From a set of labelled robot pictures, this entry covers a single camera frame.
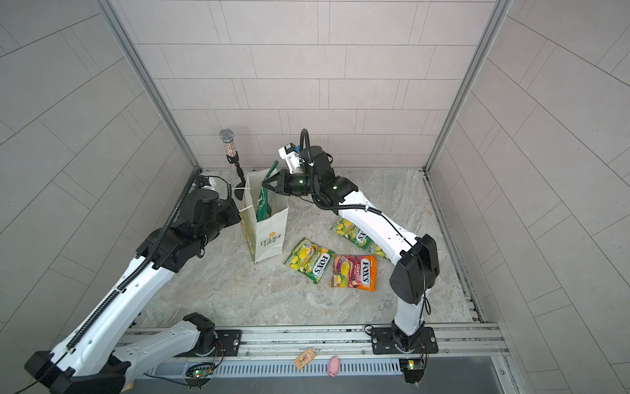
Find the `right green circuit board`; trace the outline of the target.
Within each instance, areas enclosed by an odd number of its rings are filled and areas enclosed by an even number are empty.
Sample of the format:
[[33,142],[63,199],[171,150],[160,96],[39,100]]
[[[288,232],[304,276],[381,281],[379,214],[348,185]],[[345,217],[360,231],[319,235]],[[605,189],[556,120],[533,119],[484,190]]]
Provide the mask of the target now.
[[417,384],[423,380],[427,367],[425,359],[399,359],[399,364],[407,384]]

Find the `wooden mousetrap on rail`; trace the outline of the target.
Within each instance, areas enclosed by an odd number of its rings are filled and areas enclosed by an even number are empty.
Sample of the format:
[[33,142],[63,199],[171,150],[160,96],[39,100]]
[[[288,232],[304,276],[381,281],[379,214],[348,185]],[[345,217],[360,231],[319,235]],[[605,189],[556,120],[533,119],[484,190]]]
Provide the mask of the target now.
[[301,371],[317,357],[313,348],[308,348],[294,359],[294,366],[297,371]]

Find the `green circuit board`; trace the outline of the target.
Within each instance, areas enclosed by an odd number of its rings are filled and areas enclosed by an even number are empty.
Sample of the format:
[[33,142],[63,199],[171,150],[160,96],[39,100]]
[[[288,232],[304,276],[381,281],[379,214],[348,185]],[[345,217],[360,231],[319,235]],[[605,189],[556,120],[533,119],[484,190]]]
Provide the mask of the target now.
[[425,359],[399,359],[399,364],[407,384],[417,384],[423,380],[427,367]]
[[185,372],[185,382],[190,387],[201,389],[213,377],[216,365],[212,362],[204,362],[190,366]]

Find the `white illustrated paper bag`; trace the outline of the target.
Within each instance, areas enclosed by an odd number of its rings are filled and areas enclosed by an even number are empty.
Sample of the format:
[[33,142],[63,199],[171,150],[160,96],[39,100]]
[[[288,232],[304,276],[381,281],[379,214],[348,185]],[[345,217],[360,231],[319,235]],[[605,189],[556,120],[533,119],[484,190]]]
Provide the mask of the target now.
[[250,172],[241,191],[241,227],[255,264],[282,253],[289,213],[288,198],[263,188],[263,181],[278,173],[270,168]]

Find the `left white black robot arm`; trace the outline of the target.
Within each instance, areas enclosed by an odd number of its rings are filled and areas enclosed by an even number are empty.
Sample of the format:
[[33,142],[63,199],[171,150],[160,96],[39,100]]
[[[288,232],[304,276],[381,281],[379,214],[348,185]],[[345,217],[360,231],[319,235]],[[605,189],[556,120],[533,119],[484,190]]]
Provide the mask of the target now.
[[186,262],[241,217],[233,198],[215,190],[185,188],[165,226],[137,249],[111,292],[71,336],[51,351],[36,351],[27,373],[52,393],[119,393],[162,362],[189,352],[218,354],[214,323],[199,313],[128,346],[119,340],[141,310]]

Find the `left green circuit board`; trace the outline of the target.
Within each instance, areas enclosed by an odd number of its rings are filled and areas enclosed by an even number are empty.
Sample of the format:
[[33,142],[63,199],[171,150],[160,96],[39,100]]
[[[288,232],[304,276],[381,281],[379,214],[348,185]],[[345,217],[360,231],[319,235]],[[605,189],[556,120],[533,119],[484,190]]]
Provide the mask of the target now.
[[216,365],[212,362],[204,362],[190,366],[185,372],[185,382],[190,387],[201,389],[213,377]]

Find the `silver microphone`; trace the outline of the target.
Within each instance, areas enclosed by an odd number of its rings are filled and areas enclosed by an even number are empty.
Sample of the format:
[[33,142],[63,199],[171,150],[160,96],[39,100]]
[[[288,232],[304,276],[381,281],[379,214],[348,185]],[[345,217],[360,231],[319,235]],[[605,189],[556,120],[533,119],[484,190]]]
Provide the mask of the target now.
[[231,129],[222,129],[219,132],[219,136],[226,150],[226,155],[233,158],[236,157],[238,152],[234,144],[234,132]]

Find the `orange Fox's candy bag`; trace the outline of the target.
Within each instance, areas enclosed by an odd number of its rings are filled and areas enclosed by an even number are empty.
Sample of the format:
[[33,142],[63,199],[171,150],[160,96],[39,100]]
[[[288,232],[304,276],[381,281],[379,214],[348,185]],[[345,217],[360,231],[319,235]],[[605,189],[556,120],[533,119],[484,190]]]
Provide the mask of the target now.
[[335,254],[331,287],[375,292],[377,260],[373,255]]

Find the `green Fox's candy bag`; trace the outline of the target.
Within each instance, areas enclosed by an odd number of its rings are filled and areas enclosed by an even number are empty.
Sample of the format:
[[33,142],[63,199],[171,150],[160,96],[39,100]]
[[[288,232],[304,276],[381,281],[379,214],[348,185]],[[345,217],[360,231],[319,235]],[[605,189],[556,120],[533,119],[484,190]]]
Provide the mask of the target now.
[[375,254],[375,255],[380,256],[382,258],[389,259],[389,257],[385,253],[385,251],[376,243],[372,243],[371,244],[371,246],[369,247],[369,251],[370,251],[371,254]]
[[367,233],[347,219],[338,218],[332,225],[331,230],[363,250],[367,251],[372,247],[373,241]]
[[285,260],[285,266],[300,272],[319,284],[327,265],[333,261],[335,252],[303,238]]

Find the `dark green Real crisps bag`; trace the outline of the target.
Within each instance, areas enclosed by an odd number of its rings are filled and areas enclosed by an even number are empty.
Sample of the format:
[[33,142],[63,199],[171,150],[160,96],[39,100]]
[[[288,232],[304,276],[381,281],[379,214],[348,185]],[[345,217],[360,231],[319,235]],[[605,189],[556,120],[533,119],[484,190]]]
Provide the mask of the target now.
[[[272,164],[272,167],[270,167],[270,169],[267,171],[267,174],[264,177],[264,179],[266,177],[272,176],[275,170],[277,169],[278,165],[279,165],[279,162],[275,160]],[[269,192],[265,190],[262,186],[262,189],[259,194],[257,210],[256,210],[257,222],[260,223],[264,220],[269,219],[271,216],[272,216],[272,205],[269,200]]]

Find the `pink pig toy on rail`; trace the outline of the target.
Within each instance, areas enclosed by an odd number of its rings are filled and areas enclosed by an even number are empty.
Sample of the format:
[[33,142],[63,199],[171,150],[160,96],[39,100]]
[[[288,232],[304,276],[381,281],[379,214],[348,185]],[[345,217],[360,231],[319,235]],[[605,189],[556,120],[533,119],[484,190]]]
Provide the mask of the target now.
[[338,356],[333,356],[327,367],[327,375],[329,377],[336,377],[341,370],[341,360]]

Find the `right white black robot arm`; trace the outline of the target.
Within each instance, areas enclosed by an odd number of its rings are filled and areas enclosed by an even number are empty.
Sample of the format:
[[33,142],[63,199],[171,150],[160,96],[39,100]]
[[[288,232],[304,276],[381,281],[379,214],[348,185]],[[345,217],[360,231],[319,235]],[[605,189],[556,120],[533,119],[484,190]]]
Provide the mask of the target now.
[[330,155],[319,146],[292,143],[279,149],[288,168],[262,186],[279,195],[309,195],[318,208],[331,211],[358,226],[385,252],[395,266],[390,287],[398,296],[392,323],[393,343],[403,353],[427,344],[424,317],[427,296],[440,273],[436,241],[416,236],[373,205],[353,182],[335,174]]

